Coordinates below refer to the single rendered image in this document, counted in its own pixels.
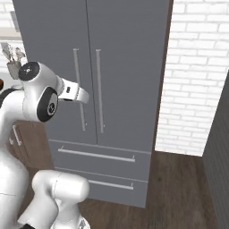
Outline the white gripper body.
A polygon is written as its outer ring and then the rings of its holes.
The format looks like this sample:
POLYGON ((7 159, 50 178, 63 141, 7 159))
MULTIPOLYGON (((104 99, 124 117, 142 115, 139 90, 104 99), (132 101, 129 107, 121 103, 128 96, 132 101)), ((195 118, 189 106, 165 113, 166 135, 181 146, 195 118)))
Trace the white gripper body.
POLYGON ((82 104, 87 104, 89 102, 89 93, 82 87, 78 87, 75 100, 82 104))

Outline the grey fridge door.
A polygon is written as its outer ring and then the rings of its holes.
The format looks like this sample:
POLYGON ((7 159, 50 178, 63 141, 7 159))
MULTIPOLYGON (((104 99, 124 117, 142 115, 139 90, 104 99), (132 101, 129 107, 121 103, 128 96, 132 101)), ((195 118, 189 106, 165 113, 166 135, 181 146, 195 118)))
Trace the grey fridge door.
POLYGON ((98 144, 149 152, 171 0, 87 0, 98 144), (104 133, 96 49, 101 49, 104 133))
MULTIPOLYGON (((86 0, 13 0, 13 6, 27 58, 77 82, 73 49, 78 48, 81 87, 92 94, 86 0)), ((94 102, 90 100, 83 107, 86 131, 81 126, 80 103, 61 101, 47 122, 47 137, 95 143, 94 102)))

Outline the tall grey fridge drawer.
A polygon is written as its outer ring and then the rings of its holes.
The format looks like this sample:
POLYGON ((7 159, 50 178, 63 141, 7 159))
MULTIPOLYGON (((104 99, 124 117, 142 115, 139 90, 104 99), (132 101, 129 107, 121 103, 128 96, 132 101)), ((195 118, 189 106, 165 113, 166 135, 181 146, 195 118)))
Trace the tall grey fridge drawer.
POLYGON ((101 147, 87 144, 74 144, 67 141, 49 140, 55 167, 79 170, 94 174, 112 175, 117 177, 147 181, 150 168, 151 154, 148 152, 101 147), (97 157, 85 157, 70 153, 58 152, 59 148, 71 149, 82 152, 103 154, 117 157, 135 157, 135 163, 104 159, 97 157))

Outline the short grey fridge drawer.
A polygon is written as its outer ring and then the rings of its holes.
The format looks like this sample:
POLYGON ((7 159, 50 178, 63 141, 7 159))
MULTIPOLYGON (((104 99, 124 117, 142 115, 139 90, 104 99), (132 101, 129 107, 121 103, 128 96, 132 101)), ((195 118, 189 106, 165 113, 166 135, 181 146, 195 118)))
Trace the short grey fridge drawer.
POLYGON ((146 206, 148 192, 148 182, 146 181, 117 177, 112 175, 94 174, 79 170, 64 169, 61 167, 57 167, 56 170, 70 174, 77 174, 86 178, 87 180, 117 183, 134 187, 134 190, 131 191, 89 183, 90 199, 103 200, 138 208, 144 208, 146 206))

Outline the brown cupboard door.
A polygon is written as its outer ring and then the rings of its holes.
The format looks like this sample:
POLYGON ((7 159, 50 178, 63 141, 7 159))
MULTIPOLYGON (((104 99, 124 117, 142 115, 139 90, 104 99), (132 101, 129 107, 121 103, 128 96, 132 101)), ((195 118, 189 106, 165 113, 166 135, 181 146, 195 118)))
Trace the brown cupboard door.
POLYGON ((11 130, 7 148, 25 166, 37 169, 53 169, 54 164, 43 123, 18 121, 15 123, 21 140, 18 146, 11 130))

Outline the grey utensil pot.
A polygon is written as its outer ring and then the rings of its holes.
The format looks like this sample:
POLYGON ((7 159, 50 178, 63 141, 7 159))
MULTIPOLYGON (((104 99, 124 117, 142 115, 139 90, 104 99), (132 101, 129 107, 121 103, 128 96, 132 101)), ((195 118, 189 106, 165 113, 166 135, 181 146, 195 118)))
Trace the grey utensil pot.
POLYGON ((19 61, 9 62, 7 64, 7 68, 8 68, 8 71, 9 71, 11 77, 14 80, 18 80, 19 79, 19 70, 21 68, 21 63, 19 61))

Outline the grey kitchen tools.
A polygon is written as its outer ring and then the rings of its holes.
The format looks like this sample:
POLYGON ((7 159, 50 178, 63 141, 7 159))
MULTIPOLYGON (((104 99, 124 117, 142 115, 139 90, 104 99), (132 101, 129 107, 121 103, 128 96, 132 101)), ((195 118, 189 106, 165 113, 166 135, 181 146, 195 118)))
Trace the grey kitchen tools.
POLYGON ((18 47, 13 49, 13 47, 7 42, 2 42, 1 48, 4 56, 10 62, 19 62, 23 57, 25 57, 25 54, 18 47))

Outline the dark grey cabinet side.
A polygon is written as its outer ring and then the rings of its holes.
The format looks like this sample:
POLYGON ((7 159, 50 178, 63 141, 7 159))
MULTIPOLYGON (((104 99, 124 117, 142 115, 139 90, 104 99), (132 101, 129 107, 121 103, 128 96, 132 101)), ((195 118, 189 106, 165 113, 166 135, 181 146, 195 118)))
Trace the dark grey cabinet side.
POLYGON ((203 154, 218 229, 229 229, 229 71, 203 154))

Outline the beige wall shelf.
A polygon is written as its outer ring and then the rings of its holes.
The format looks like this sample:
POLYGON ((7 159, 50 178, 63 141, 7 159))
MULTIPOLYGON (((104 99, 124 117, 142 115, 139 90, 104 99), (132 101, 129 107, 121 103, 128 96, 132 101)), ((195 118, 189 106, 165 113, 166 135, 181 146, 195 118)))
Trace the beige wall shelf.
POLYGON ((0 39, 21 40, 21 33, 14 28, 0 28, 0 39))

